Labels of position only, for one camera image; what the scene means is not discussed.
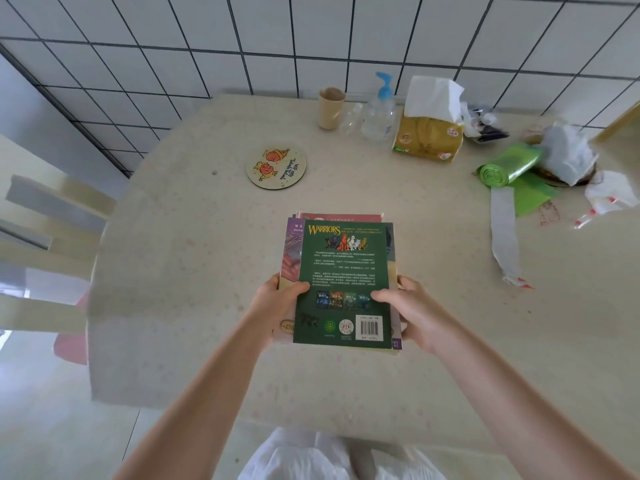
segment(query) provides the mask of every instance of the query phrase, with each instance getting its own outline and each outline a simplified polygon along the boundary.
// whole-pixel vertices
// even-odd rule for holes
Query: green book
[[[311,288],[298,297],[295,343],[392,348],[390,306],[371,298],[389,288],[392,235],[388,223],[305,222],[300,281]]]

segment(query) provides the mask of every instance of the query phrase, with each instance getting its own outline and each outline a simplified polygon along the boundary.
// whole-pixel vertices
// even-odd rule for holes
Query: book thumbnail image
[[[358,295],[358,308],[361,310],[366,310],[369,307],[369,302],[371,301],[371,297],[365,294]]]
[[[316,295],[316,308],[326,310],[329,308],[329,291],[318,291]]]
[[[331,308],[341,310],[342,298],[343,298],[342,291],[331,291],[331,293],[329,293],[329,306]]]
[[[354,293],[351,291],[345,291],[344,292],[344,309],[355,310],[357,299],[358,299],[357,293]]]

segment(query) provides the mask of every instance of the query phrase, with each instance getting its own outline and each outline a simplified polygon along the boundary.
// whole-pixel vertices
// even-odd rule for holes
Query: stack of books
[[[287,222],[279,288],[311,284],[280,323],[282,343],[358,347],[398,354],[400,314],[371,298],[397,289],[394,226],[382,214],[308,214]]]

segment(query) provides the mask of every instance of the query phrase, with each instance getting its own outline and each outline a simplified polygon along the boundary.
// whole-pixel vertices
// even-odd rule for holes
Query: person's left hand
[[[249,306],[249,311],[242,318],[244,324],[264,334],[265,347],[271,342],[273,330],[280,326],[287,311],[296,306],[298,295],[309,291],[307,282],[295,282],[292,286],[278,289],[279,273],[274,274],[260,285]]]

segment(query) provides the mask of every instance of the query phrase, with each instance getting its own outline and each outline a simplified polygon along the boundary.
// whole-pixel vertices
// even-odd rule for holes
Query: tissue box
[[[463,126],[425,116],[402,115],[394,150],[417,157],[451,162],[462,146]]]

